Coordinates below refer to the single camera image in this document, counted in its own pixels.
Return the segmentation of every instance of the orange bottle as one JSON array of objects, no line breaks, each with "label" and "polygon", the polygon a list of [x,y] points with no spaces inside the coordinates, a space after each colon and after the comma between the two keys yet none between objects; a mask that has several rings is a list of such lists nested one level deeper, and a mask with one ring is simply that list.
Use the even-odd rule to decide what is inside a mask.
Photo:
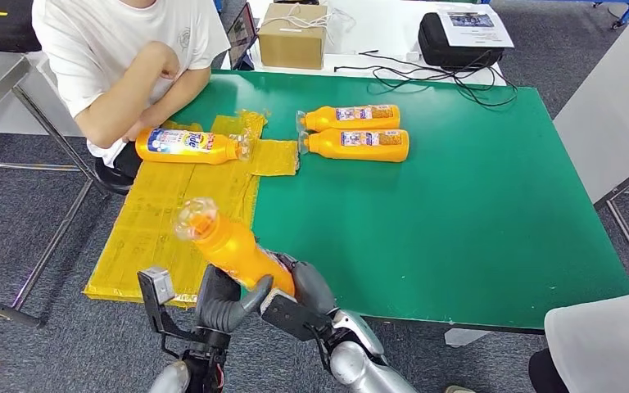
[{"label": "orange bottle", "polygon": [[403,129],[300,132],[300,153],[311,151],[327,158],[402,162],[409,155],[409,133]]},{"label": "orange bottle", "polygon": [[396,105],[322,106],[314,112],[298,111],[297,123],[317,133],[325,129],[398,129],[401,114]]},{"label": "orange bottle", "polygon": [[247,135],[227,137],[183,129],[147,129],[136,139],[138,156],[147,161],[223,164],[246,160],[251,145]]},{"label": "orange bottle", "polygon": [[212,199],[187,201],[174,229],[180,238],[193,240],[207,260],[248,290],[271,274],[274,288],[295,297],[295,285],[285,266],[256,244],[247,226],[222,215]]}]

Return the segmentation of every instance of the yellow packaging material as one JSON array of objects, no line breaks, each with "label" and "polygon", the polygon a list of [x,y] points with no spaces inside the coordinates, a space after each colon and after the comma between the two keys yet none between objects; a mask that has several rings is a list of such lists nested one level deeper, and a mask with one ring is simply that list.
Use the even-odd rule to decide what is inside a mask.
[{"label": "yellow packaging material", "polygon": [[[191,242],[174,234],[177,208],[193,197],[211,197],[231,220],[251,226],[259,175],[295,174],[296,142],[262,141],[265,117],[243,111],[237,118],[218,116],[211,132],[246,130],[256,140],[251,160],[221,165],[144,162],[100,255],[84,294],[91,299],[140,302],[137,271],[161,266],[170,271],[177,296],[172,305],[197,301],[206,260]],[[199,124],[167,122],[163,127],[201,131]]]},{"label": "yellow packaging material", "polygon": [[251,155],[250,173],[256,176],[293,176],[299,166],[295,141],[260,139]]}]

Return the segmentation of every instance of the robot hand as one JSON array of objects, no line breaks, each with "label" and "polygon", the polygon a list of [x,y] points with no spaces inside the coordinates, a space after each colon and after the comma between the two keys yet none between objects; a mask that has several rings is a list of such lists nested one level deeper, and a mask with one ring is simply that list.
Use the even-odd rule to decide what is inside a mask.
[{"label": "robot hand", "polygon": [[[254,291],[240,299],[240,286],[222,270],[209,264],[201,281],[197,298],[195,326],[190,332],[181,330],[165,311],[164,304],[174,298],[170,274],[161,268],[138,272],[143,303],[155,332],[161,335],[161,348],[178,361],[165,367],[153,382],[151,393],[197,392],[223,390],[223,366],[226,360],[229,333],[259,305],[271,291],[274,278],[264,276]],[[166,337],[189,341],[178,355],[165,346]]]},{"label": "robot hand", "polygon": [[296,300],[271,294],[262,319],[301,341],[315,339],[324,369],[355,393],[415,393],[387,362],[382,344],[357,313],[338,309],[324,278],[311,264],[272,253],[293,276]]}]

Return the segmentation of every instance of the person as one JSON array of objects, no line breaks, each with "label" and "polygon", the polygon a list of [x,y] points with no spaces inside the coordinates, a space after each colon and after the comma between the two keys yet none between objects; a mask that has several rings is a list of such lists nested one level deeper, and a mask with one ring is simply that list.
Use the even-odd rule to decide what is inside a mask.
[{"label": "person", "polygon": [[129,142],[193,100],[230,46],[211,0],[34,0],[32,13],[88,149],[130,178]]},{"label": "person", "polygon": [[529,359],[536,393],[629,391],[629,295],[552,309],[544,329],[549,348]]}]

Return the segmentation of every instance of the white table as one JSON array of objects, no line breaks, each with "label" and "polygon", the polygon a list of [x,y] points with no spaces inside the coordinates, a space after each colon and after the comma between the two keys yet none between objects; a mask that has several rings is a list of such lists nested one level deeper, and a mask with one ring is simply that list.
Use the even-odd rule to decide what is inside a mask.
[{"label": "white table", "polygon": [[[271,0],[249,0],[252,14],[258,19],[258,25],[264,19],[266,10]],[[455,2],[414,2],[401,0],[329,0],[322,1],[323,5],[333,9],[344,11],[355,20],[352,25],[345,18],[334,15],[329,22],[328,32],[333,42],[327,40],[324,46],[324,67],[322,70],[304,70],[298,68],[268,67],[261,64],[259,53],[259,41],[250,50],[250,57],[254,62],[255,70],[265,72],[279,72],[284,74],[304,75],[338,75],[352,77],[372,77],[369,70],[338,70],[335,66],[390,66],[396,70],[408,71],[413,67],[401,65],[394,61],[373,59],[358,53],[378,50],[378,55],[408,61],[418,57],[419,24],[423,15],[437,11],[470,12],[490,9],[485,4],[464,4]],[[419,66],[427,66],[422,59],[412,61]],[[230,69],[230,60],[225,57],[221,69]],[[380,71],[379,76],[389,79],[399,79],[398,75],[389,71]],[[426,78],[438,73],[421,70],[410,76]],[[452,82],[452,79],[443,79],[443,82]],[[495,84],[505,86],[502,79],[493,82],[493,74],[489,70],[479,70],[472,76],[464,79],[467,84]]]}]

